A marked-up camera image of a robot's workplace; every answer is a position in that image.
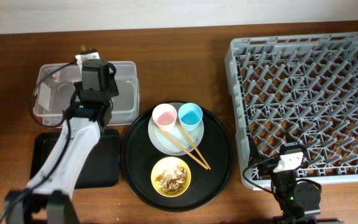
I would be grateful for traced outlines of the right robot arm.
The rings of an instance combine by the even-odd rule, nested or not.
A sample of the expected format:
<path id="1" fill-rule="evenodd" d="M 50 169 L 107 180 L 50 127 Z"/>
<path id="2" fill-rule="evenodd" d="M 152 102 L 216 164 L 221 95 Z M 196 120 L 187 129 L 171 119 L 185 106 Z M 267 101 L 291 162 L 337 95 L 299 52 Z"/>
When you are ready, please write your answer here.
<path id="1" fill-rule="evenodd" d="M 321 184 L 310 179 L 297 179 L 295 172 L 303 164 L 306 147 L 289 132 L 276 156 L 261 158 L 253 138 L 249 140 L 249 165 L 242 171 L 242 177 L 250 185 L 273 195 L 278 202 L 281 215 L 273 217 L 274 223 L 340 223 L 339 220 L 318 220 L 321 213 Z M 270 176 L 270 189 L 266 189 L 246 176 L 253 168 Z"/>

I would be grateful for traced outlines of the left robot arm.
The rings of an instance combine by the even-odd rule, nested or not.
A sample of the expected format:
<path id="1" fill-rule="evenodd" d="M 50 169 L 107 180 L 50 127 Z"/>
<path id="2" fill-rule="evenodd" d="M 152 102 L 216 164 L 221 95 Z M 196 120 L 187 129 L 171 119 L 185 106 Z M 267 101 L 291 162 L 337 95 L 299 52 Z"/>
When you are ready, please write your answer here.
<path id="1" fill-rule="evenodd" d="M 41 209 L 47 211 L 44 223 L 79 222 L 71 198 L 87 157 L 111 120 L 111 99 L 119 94 L 115 74 L 106 60 L 82 63 L 82 79 L 63 112 L 57 142 L 26 188 L 6 195 L 0 223 L 33 223 L 33 213 Z"/>

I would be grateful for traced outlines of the brown gold snack wrapper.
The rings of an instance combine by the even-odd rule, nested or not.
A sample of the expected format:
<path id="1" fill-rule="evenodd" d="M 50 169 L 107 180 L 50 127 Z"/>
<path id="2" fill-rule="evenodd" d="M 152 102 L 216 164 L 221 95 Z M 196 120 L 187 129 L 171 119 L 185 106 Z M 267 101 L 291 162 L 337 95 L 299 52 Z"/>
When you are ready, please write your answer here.
<path id="1" fill-rule="evenodd" d="M 86 45 L 82 45 L 81 46 L 81 51 L 82 52 L 84 52 L 84 51 L 87 51 L 87 50 L 89 50 L 90 48 L 88 47 L 88 46 L 86 46 Z"/>

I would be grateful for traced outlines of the wooden chopstick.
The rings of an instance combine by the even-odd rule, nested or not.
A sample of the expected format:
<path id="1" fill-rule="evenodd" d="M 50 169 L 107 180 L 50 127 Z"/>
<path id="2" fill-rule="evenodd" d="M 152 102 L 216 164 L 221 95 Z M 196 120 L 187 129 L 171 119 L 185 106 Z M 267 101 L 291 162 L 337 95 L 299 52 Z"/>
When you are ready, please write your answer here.
<path id="1" fill-rule="evenodd" d="M 183 135 L 187 138 L 188 142 L 193 146 L 194 150 L 197 152 L 197 154 L 200 156 L 200 158 L 202 159 L 202 161 L 205 163 L 206 167 L 211 170 L 211 167 L 209 166 L 208 162 L 206 161 L 206 159 L 203 157 L 202 153 L 200 153 L 199 149 L 196 147 L 196 145 L 194 144 L 194 142 L 191 140 L 191 138 L 189 137 L 189 135 L 187 134 L 187 132 L 182 128 L 181 124 L 179 121 L 177 121 L 177 125 L 180 128 L 181 132 L 183 133 Z"/>
<path id="2" fill-rule="evenodd" d="M 178 142 L 176 142 L 176 140 L 174 140 L 172 137 L 170 137 L 166 132 L 162 131 L 158 126 L 156 126 L 155 124 L 153 124 L 153 127 L 159 131 L 161 134 L 163 134 L 169 141 L 171 141 L 172 143 L 174 143 L 176 146 L 178 146 L 183 152 L 185 152 L 186 154 L 188 154 L 192 159 L 194 159 L 198 164 L 200 164 L 202 167 L 204 167 L 205 169 L 209 170 L 205 163 L 203 161 L 200 161 L 197 157 L 195 157 L 191 152 L 189 152 L 188 150 L 186 150 L 181 144 L 179 144 Z"/>

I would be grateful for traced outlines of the blue cup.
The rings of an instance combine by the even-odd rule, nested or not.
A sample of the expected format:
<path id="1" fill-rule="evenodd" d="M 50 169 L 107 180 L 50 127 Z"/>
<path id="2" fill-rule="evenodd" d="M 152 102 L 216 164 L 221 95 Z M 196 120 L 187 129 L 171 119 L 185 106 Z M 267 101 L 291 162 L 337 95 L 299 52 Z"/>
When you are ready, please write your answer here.
<path id="1" fill-rule="evenodd" d="M 185 103 L 178 110 L 178 119 L 185 131 L 193 131 L 203 119 L 202 109 L 195 103 Z"/>

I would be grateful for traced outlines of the food scraps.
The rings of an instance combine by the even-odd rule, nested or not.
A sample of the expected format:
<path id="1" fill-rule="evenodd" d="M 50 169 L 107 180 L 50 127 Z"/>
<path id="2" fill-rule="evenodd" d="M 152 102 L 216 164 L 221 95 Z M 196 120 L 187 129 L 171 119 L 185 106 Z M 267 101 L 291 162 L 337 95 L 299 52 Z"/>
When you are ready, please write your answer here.
<path id="1" fill-rule="evenodd" d="M 160 190 L 165 194 L 180 191 L 186 180 L 187 170 L 181 165 L 164 169 L 155 179 L 156 183 L 160 186 Z"/>

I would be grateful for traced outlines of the pink cup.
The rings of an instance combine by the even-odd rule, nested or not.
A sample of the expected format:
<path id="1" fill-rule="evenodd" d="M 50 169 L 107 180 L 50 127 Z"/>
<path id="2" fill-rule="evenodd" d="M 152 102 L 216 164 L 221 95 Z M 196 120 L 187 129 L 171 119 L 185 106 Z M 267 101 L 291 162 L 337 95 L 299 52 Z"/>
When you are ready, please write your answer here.
<path id="1" fill-rule="evenodd" d="M 159 104 L 153 109 L 152 119 L 162 131 L 171 131 L 176 124 L 177 111 L 170 104 Z"/>

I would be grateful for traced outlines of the yellow bowl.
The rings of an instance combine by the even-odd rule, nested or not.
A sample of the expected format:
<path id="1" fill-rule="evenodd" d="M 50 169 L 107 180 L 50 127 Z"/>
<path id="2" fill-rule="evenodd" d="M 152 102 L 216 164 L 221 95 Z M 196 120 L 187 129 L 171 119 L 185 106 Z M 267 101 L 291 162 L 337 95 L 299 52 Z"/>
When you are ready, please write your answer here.
<path id="1" fill-rule="evenodd" d="M 191 183 L 191 170 L 177 157 L 165 157 L 152 168 L 150 179 L 153 188 L 164 197 L 183 194 Z"/>

